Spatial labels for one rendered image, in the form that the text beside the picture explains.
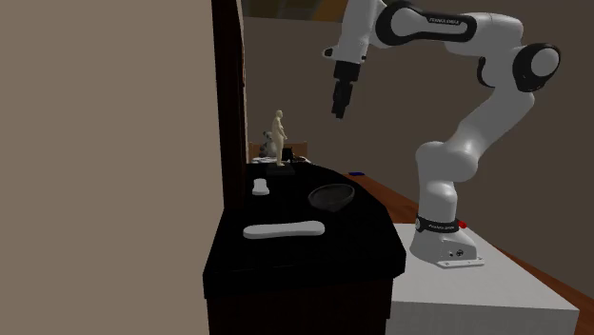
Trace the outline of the beige human figurine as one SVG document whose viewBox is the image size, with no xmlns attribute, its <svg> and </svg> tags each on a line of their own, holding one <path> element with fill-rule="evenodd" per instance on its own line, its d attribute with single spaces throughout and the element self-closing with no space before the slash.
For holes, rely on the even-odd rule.
<svg viewBox="0 0 594 335">
<path fill-rule="evenodd" d="M 274 119 L 271 125 L 271 138 L 273 143 L 277 147 L 276 153 L 276 160 L 274 163 L 270 163 L 267 165 L 267 174 L 268 175 L 293 175 L 295 173 L 294 168 L 291 165 L 286 165 L 283 163 L 283 148 L 284 142 L 287 139 L 287 136 L 284 131 L 284 127 L 282 125 L 282 118 L 283 112 L 278 109 L 275 112 Z"/>
</svg>

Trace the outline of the grey animal figurine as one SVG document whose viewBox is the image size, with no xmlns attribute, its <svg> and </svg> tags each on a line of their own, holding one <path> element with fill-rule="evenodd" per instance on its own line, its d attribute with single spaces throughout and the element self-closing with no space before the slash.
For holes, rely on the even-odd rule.
<svg viewBox="0 0 594 335">
<path fill-rule="evenodd" d="M 272 132 L 271 131 L 264 131 L 263 135 L 265 137 L 265 142 L 259 147 L 259 156 L 260 157 L 275 157 L 277 147 L 272 139 Z"/>
</svg>

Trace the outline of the black bowl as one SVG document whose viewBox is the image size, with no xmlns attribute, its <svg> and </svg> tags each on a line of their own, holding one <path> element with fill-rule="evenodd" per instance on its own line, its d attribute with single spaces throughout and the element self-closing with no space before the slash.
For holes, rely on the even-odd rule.
<svg viewBox="0 0 594 335">
<path fill-rule="evenodd" d="M 307 196 L 312 207 L 329 212 L 337 212 L 346 207 L 354 198 L 355 189 L 347 184 L 329 184 L 317 187 Z"/>
</svg>

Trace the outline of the long white remote control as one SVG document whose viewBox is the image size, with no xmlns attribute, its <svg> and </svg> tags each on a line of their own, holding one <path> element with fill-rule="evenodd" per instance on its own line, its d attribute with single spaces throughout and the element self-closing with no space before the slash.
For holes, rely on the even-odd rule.
<svg viewBox="0 0 594 335">
<path fill-rule="evenodd" d="M 281 237 L 319 236 L 326 227 L 319 221 L 303 221 L 285 224 L 252 225 L 245 227 L 243 236 L 250 240 Z"/>
</svg>

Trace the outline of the black cabinet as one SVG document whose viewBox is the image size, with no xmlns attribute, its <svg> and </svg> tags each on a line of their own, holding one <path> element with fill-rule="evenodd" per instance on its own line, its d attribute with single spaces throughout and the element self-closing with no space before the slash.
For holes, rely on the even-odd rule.
<svg viewBox="0 0 594 335">
<path fill-rule="evenodd" d="M 325 167 L 300 163 L 270 176 L 249 164 L 246 188 L 267 180 L 223 212 L 203 273 L 208 335 L 385 335 L 394 279 L 406 250 L 386 207 L 363 187 Z M 329 184 L 355 189 L 337 212 L 312 207 L 309 193 Z M 319 236 L 250 240 L 252 225 L 319 221 Z"/>
</svg>

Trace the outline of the pale grey robot stand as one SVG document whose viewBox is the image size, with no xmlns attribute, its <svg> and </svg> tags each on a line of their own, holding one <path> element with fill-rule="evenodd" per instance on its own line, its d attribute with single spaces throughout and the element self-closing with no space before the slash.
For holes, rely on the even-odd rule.
<svg viewBox="0 0 594 335">
<path fill-rule="evenodd" d="M 441 268 L 406 255 L 386 335 L 574 335 L 580 310 L 489 242 L 483 266 Z"/>
</svg>

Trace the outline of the dark brown door frame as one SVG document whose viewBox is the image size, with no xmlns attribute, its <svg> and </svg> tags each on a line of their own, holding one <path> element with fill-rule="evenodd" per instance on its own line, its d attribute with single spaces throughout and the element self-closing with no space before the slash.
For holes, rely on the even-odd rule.
<svg viewBox="0 0 594 335">
<path fill-rule="evenodd" d="M 211 0 L 215 74 L 225 209 L 246 197 L 244 50 L 236 0 Z"/>
</svg>

